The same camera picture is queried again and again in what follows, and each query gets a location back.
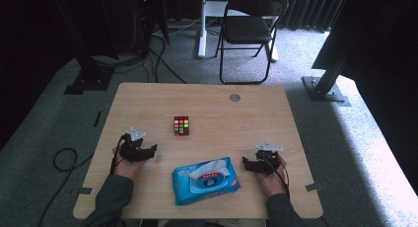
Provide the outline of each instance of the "blue package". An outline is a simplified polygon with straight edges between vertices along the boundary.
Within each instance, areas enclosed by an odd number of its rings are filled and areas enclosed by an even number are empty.
[[[241,187],[230,157],[175,168],[172,178],[175,205],[188,205]]]

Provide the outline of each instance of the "rubik's cube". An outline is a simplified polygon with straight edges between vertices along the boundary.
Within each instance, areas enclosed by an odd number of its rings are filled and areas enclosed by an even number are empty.
[[[175,116],[174,117],[174,135],[184,136],[189,134],[188,116]]]

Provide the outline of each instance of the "human hand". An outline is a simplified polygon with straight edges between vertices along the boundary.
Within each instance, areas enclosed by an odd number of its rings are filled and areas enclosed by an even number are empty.
[[[277,158],[280,161],[280,167],[276,171],[282,177],[283,181],[286,181],[284,173],[286,161],[283,160],[283,158],[280,155],[278,155]],[[264,193],[267,195],[267,197],[270,197],[274,194],[286,192],[285,184],[283,184],[282,180],[280,180],[280,178],[275,173],[271,174],[270,176],[267,176],[264,173],[255,173],[255,175],[260,181],[262,189]]]
[[[144,165],[146,161],[139,161],[139,162],[132,162],[123,159],[120,157],[119,153],[116,155],[116,160],[114,161],[114,175],[123,176],[126,178],[131,179],[132,181],[135,181],[136,174],[138,173],[139,169],[142,165]]]

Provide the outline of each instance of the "sleeve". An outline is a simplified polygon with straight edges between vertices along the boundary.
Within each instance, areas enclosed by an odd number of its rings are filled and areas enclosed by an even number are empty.
[[[122,214],[122,208],[132,199],[133,181],[109,175],[96,196],[96,209],[83,221],[83,227],[103,226]]]
[[[289,197],[284,193],[270,196],[266,202],[269,226],[270,227],[288,227],[304,226],[308,227],[293,208]]]

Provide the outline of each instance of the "table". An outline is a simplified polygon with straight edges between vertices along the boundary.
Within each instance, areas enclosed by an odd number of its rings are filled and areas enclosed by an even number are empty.
[[[231,95],[241,98],[237,102]],[[174,136],[174,117],[187,115],[190,135]],[[110,108],[95,155],[79,194],[76,218],[86,218],[109,171],[111,149],[130,127],[145,132],[143,148],[158,144],[156,156],[142,167],[123,218],[267,218],[265,196],[242,156],[255,160],[255,145],[283,146],[290,193],[303,218],[317,218],[317,191],[285,90],[271,86],[122,83]],[[231,157],[242,188],[186,206],[174,205],[174,168]]]
[[[227,2],[225,1],[206,1],[202,0],[202,10],[201,10],[201,29],[200,29],[200,39],[199,39],[199,50],[198,57],[204,58],[206,55],[206,17],[224,17],[225,7]],[[232,11],[231,15],[242,15],[242,13]],[[271,61],[276,62],[279,60],[279,56],[276,50],[276,47],[272,47],[271,43],[268,45],[268,49],[273,48],[273,54],[271,56]]]

